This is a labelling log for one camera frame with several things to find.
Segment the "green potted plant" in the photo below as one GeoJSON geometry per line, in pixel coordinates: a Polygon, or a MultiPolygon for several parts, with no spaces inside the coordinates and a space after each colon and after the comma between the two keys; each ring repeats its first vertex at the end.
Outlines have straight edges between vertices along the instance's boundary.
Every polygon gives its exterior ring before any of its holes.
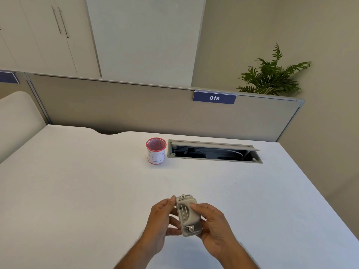
{"type": "Polygon", "coordinates": [[[237,90],[274,96],[289,96],[299,93],[302,90],[299,86],[299,81],[292,76],[308,69],[312,62],[300,62],[283,68],[278,64],[282,57],[283,54],[276,43],[272,60],[267,61],[263,58],[257,58],[258,67],[249,66],[248,71],[240,75],[239,79],[245,81],[246,85],[237,87],[237,90]]]}

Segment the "person's left forearm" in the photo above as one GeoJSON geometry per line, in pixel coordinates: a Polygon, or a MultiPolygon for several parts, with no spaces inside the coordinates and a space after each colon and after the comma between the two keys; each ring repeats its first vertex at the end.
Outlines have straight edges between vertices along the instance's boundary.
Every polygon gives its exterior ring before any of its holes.
{"type": "Polygon", "coordinates": [[[146,269],[155,254],[154,241],[141,236],[113,269],[146,269]]]}

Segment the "white wall cabinet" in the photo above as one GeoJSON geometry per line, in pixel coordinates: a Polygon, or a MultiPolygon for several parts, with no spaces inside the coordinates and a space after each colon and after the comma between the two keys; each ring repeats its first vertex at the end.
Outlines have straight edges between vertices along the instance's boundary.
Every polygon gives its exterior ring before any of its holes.
{"type": "Polygon", "coordinates": [[[0,69],[100,78],[86,0],[0,0],[0,69]]]}

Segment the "person's left hand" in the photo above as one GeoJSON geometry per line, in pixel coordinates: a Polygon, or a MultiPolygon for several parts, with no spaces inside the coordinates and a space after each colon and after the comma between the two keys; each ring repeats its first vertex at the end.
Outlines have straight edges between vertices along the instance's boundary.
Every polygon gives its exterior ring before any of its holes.
{"type": "Polygon", "coordinates": [[[172,213],[163,211],[163,200],[151,208],[148,221],[141,236],[154,241],[156,254],[163,249],[167,236],[182,235],[180,222],[173,217],[177,215],[175,208],[172,213]]]}

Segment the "person's right forearm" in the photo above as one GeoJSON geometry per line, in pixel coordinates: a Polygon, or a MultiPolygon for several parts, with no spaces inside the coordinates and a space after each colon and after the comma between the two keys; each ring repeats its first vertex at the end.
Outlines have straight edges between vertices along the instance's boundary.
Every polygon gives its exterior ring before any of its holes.
{"type": "Polygon", "coordinates": [[[237,241],[225,244],[217,257],[223,269],[259,269],[237,241]]]}

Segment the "beige desk partition panel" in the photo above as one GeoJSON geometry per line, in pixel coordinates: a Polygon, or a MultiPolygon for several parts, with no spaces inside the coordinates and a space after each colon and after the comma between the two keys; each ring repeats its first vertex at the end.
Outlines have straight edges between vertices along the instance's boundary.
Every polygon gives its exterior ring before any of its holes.
{"type": "Polygon", "coordinates": [[[49,123],[100,133],[150,132],[278,142],[304,100],[195,87],[25,73],[49,123]],[[193,101],[195,90],[236,94],[233,105],[193,101]]]}

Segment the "red mesh cup white label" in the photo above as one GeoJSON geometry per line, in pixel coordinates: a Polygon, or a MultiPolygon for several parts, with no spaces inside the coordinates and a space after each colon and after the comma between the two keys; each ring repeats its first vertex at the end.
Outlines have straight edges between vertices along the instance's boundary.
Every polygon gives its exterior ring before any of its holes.
{"type": "Polygon", "coordinates": [[[147,160],[153,165],[161,164],[165,159],[165,149],[167,143],[162,138],[151,138],[146,142],[146,148],[148,151],[147,160]]]}

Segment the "blue number sign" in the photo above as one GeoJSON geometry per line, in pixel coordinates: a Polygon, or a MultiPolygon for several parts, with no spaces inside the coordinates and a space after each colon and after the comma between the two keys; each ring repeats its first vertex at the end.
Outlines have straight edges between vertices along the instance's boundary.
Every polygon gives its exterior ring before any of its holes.
{"type": "Polygon", "coordinates": [[[196,102],[221,103],[221,104],[233,105],[235,103],[236,97],[237,97],[236,94],[195,90],[192,100],[196,102]]]}

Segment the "beige chair back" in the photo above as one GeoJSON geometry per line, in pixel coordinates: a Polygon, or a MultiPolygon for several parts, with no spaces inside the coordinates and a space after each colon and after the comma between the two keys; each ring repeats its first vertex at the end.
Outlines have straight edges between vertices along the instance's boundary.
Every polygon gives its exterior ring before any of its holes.
{"type": "Polygon", "coordinates": [[[0,164],[46,125],[27,93],[17,91],[0,99],[0,164]]]}

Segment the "grey hole punch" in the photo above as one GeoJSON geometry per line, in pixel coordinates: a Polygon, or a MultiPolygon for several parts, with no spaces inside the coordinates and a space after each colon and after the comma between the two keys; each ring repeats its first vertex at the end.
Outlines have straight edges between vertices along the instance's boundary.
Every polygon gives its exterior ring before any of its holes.
{"type": "Polygon", "coordinates": [[[191,203],[197,204],[197,201],[190,194],[182,194],[176,197],[176,209],[184,237],[197,236],[203,231],[201,216],[192,210],[191,203]]]}

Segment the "person's right hand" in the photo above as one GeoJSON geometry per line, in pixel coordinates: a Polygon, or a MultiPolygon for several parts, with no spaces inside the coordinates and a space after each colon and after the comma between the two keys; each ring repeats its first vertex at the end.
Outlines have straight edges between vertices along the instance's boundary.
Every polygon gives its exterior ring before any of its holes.
{"type": "Polygon", "coordinates": [[[200,214],[205,218],[200,238],[209,252],[217,259],[225,244],[237,241],[224,214],[213,206],[212,214],[200,214]]]}

